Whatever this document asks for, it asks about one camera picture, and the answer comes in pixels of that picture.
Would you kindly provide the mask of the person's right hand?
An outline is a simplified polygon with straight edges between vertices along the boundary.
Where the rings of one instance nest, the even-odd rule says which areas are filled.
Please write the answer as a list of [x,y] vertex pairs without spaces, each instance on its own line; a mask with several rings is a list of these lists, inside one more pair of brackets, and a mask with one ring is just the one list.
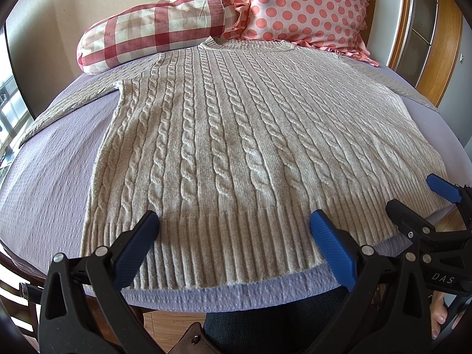
[[444,304],[445,292],[434,291],[430,303],[430,324],[432,340],[440,334],[442,325],[446,322],[448,311]]

